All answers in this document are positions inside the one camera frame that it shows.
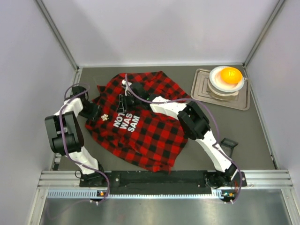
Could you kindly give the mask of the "gold leaf brooch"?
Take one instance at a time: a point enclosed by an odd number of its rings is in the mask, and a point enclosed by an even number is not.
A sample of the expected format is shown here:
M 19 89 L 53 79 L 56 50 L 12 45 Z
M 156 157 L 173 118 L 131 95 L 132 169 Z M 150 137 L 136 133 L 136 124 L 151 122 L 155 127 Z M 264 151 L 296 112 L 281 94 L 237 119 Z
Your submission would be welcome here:
M 102 119 L 102 121 L 107 121 L 109 119 L 109 116 L 107 114 L 103 114 L 100 118 Z

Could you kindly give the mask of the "red black plaid shirt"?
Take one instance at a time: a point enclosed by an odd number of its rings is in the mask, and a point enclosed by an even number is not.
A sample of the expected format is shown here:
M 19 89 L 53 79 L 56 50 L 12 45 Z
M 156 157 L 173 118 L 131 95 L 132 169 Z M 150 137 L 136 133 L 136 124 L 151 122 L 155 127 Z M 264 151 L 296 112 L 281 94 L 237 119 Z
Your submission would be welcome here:
M 101 106 L 107 119 L 88 120 L 85 126 L 92 138 L 115 156 L 152 172 L 169 173 L 188 138 L 178 120 L 142 106 L 118 113 L 119 95 L 125 92 L 121 85 L 124 78 L 130 83 L 141 83 L 150 94 L 166 99 L 189 97 L 162 71 L 121 73 L 106 86 L 97 86 L 100 95 L 92 100 Z

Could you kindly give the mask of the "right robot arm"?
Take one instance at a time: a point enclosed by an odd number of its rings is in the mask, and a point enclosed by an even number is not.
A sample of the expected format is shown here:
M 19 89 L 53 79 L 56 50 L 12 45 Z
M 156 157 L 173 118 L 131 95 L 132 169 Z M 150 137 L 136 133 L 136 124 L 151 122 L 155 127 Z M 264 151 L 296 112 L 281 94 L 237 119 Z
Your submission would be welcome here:
M 190 101 L 183 103 L 184 99 L 168 100 L 161 96 L 144 100 L 134 95 L 119 95 L 118 111 L 124 113 L 129 108 L 143 105 L 155 113 L 160 113 L 180 122 L 184 134 L 191 140 L 196 141 L 204 149 L 212 160 L 215 172 L 206 172 L 205 179 L 212 188 L 238 184 L 241 187 L 242 173 L 238 166 L 228 157 L 210 127 L 210 122 L 199 105 Z

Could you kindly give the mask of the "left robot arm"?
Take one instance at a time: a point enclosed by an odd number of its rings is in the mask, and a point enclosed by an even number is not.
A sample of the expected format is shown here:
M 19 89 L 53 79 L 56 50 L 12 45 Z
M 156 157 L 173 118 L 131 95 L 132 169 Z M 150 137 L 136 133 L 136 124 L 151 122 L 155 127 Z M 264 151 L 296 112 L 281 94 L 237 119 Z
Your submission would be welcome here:
M 54 153 L 66 156 L 78 167 L 75 176 L 81 187 L 97 187 L 106 183 L 104 169 L 84 146 L 84 137 L 78 123 L 80 115 L 87 120 L 97 121 L 102 113 L 101 106 L 89 101 L 88 90 L 81 84 L 72 85 L 69 97 L 54 115 L 45 118 L 45 127 L 50 148 Z

